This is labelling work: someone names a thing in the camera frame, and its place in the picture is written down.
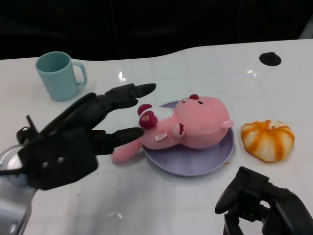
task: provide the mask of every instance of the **plush toy nose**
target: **plush toy nose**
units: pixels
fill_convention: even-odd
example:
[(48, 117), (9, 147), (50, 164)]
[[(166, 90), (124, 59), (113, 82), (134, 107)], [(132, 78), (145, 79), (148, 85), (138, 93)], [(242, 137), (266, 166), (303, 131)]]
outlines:
[(197, 94), (192, 94), (189, 96), (190, 99), (199, 99), (199, 96)]

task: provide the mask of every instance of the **orange and white bun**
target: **orange and white bun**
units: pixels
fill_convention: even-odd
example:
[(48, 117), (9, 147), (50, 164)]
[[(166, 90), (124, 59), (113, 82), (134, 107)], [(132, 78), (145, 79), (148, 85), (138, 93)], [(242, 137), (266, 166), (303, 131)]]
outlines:
[(294, 134), (281, 121), (266, 120), (247, 123), (241, 128), (245, 149), (265, 162), (275, 162), (289, 156)]

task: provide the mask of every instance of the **pink stuffed toy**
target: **pink stuffed toy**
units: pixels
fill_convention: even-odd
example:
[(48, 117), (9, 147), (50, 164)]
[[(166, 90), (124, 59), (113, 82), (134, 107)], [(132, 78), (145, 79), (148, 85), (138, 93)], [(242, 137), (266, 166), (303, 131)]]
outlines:
[(190, 148), (208, 148), (226, 135), (233, 126), (225, 105), (216, 98), (196, 94), (178, 102), (174, 109), (143, 104), (138, 108), (139, 126), (145, 134), (113, 152), (114, 162), (123, 162), (135, 155), (144, 145), (163, 149), (176, 144)]

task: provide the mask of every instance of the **purple plate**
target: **purple plate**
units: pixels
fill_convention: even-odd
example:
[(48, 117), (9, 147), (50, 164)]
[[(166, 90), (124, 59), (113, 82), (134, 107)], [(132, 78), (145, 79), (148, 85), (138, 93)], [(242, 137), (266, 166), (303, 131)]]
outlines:
[[(174, 108), (178, 101), (162, 105)], [(200, 176), (221, 167), (235, 148), (234, 131), (228, 130), (225, 137), (215, 146), (205, 149), (194, 149), (184, 145), (152, 150), (143, 147), (149, 160), (163, 170), (181, 176)]]

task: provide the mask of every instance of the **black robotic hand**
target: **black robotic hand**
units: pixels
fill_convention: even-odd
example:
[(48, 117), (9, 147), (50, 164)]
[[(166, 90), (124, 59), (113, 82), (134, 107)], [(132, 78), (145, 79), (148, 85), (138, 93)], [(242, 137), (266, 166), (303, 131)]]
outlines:
[[(268, 182), (269, 177), (240, 167), (221, 195), (215, 213), (225, 214), (224, 235), (243, 235), (239, 218), (263, 223), (264, 235), (313, 235), (313, 219), (302, 201), (286, 188)], [(260, 205), (269, 203), (270, 208)]]
[(129, 128), (107, 134), (92, 130), (116, 109), (133, 107), (151, 93), (156, 84), (129, 84), (104, 95), (87, 94), (49, 123), (41, 132), (27, 116), (30, 127), (17, 132), (24, 147), (18, 152), (22, 168), (0, 174), (25, 173), (32, 188), (48, 190), (76, 182), (98, 167), (96, 155), (111, 154), (115, 147), (141, 137), (141, 128)]

